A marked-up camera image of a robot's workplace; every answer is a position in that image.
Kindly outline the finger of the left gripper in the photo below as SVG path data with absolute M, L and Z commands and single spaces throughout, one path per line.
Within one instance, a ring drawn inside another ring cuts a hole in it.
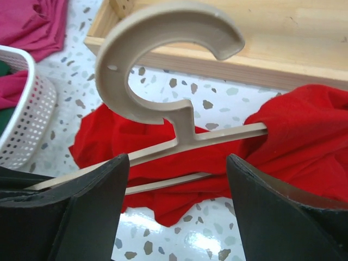
M 26 190 L 27 187 L 52 179 L 52 177 L 7 169 L 1 166 L 1 200 L 57 200 L 57 196 Z

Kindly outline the red t shirt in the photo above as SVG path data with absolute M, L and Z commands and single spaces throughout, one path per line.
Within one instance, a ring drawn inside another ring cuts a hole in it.
M 131 167 L 130 187 L 206 172 L 207 178 L 128 195 L 123 209 L 147 207 L 170 227 L 195 204 L 230 197 L 226 159 L 235 154 L 257 169 L 312 194 L 347 201 L 347 92 L 309 84 L 272 98 L 245 123 L 262 122 L 268 134 L 186 151 Z M 147 125 L 101 105 L 85 116 L 69 148 L 79 168 L 121 153 L 170 141 L 170 122 Z

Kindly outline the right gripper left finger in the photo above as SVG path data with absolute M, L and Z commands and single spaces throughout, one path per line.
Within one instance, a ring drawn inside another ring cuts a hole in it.
M 57 200 L 1 200 L 1 260 L 111 260 L 128 174 L 122 154 L 64 184 L 34 190 Z

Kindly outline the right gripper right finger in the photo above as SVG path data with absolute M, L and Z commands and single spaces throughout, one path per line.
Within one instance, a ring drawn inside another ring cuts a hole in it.
M 226 171 L 246 260 L 347 260 L 347 203 L 296 188 L 234 154 Z

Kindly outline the beige hanger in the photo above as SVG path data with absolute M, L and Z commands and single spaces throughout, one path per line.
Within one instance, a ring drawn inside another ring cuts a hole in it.
M 64 49 L 38 64 L 39 72 L 54 84 L 57 102 L 25 171 L 58 177 L 78 169 L 69 147 L 81 119 L 101 104 L 95 87 L 95 56 L 83 42 L 100 6 L 100 1 L 69 1 Z M 208 130 L 242 125 L 277 94 L 259 86 L 140 66 L 131 71 L 129 84 L 137 95 L 152 102 L 191 100 L 195 124 Z

